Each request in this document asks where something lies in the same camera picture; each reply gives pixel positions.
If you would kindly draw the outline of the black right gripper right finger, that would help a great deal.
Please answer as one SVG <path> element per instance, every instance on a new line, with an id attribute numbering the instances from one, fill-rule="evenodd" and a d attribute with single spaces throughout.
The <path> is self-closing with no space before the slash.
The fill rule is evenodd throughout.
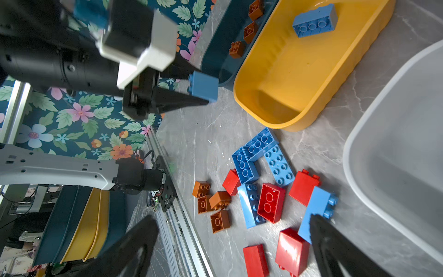
<path id="1" fill-rule="evenodd" d="M 322 277 L 389 277 L 321 215 L 310 217 L 310 235 Z"/>

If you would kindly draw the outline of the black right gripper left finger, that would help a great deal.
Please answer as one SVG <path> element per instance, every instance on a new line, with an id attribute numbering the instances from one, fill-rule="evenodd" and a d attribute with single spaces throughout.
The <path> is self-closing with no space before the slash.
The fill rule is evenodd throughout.
<path id="1" fill-rule="evenodd" d="M 151 265 L 159 228 L 146 216 L 100 257 L 80 270 L 78 277 L 145 277 Z"/>

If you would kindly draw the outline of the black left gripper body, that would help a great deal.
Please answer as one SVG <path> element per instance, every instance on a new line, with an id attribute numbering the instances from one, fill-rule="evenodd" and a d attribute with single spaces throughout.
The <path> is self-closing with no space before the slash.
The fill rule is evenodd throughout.
<path id="1" fill-rule="evenodd" d="M 152 112 L 152 91 L 159 87 L 160 71 L 146 68 L 124 89 L 122 111 L 134 120 L 145 120 Z"/>

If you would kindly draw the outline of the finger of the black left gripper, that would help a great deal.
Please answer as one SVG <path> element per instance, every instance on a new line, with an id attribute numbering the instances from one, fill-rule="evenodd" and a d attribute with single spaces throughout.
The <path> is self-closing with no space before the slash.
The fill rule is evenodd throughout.
<path id="1" fill-rule="evenodd" d="M 185 107 L 206 106 L 208 100 L 156 87 L 152 91 L 152 112 L 167 113 Z"/>
<path id="2" fill-rule="evenodd" d="M 175 59 L 164 71 L 160 72 L 161 78 L 188 79 L 196 71 L 196 67 L 176 53 Z"/>

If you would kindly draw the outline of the light blue square lego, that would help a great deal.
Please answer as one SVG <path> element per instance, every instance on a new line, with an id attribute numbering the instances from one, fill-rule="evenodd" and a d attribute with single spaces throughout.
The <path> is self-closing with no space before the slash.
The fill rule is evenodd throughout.
<path id="1" fill-rule="evenodd" d="M 194 96 L 210 103 L 218 100 L 219 79 L 201 72 L 194 71 L 189 75 L 190 85 L 188 92 Z"/>

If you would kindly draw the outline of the brown lego low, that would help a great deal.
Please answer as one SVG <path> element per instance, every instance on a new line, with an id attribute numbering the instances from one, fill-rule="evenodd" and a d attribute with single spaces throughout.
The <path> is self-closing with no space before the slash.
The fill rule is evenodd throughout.
<path id="1" fill-rule="evenodd" d="M 211 205 L 210 205 L 210 198 L 211 198 L 211 196 L 205 195 L 205 196 L 199 197 L 197 199 L 198 214 L 204 214 L 204 213 L 213 211 L 213 209 L 211 208 Z"/>

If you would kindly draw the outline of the light blue long lego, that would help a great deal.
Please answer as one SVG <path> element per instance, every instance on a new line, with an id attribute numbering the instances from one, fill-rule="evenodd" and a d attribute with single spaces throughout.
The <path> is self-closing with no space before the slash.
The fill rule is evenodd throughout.
<path id="1" fill-rule="evenodd" d="M 297 15 L 293 21 L 293 29 L 299 38 L 334 31 L 338 23 L 335 5 L 310 10 Z"/>

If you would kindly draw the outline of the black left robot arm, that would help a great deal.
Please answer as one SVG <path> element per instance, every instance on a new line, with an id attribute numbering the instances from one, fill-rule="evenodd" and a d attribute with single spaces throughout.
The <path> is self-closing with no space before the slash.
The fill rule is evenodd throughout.
<path id="1" fill-rule="evenodd" d="M 120 96 L 135 120 L 205 106 L 208 100 L 159 86 L 198 69 L 175 52 L 177 25 L 138 1 L 2 1 L 1 80 L 38 91 L 65 88 Z"/>

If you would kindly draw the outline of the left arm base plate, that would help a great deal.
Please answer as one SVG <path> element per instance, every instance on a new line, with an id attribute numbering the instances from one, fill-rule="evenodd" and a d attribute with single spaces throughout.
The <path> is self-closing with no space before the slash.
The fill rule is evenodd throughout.
<path id="1" fill-rule="evenodd" d="M 153 207 L 155 211 L 161 209 L 164 213 L 172 207 L 174 200 L 177 198 L 173 179 L 169 172 L 168 165 L 162 156 L 157 156 L 153 169 L 160 170 L 163 174 L 162 183 L 158 190 L 148 194 L 147 204 Z"/>

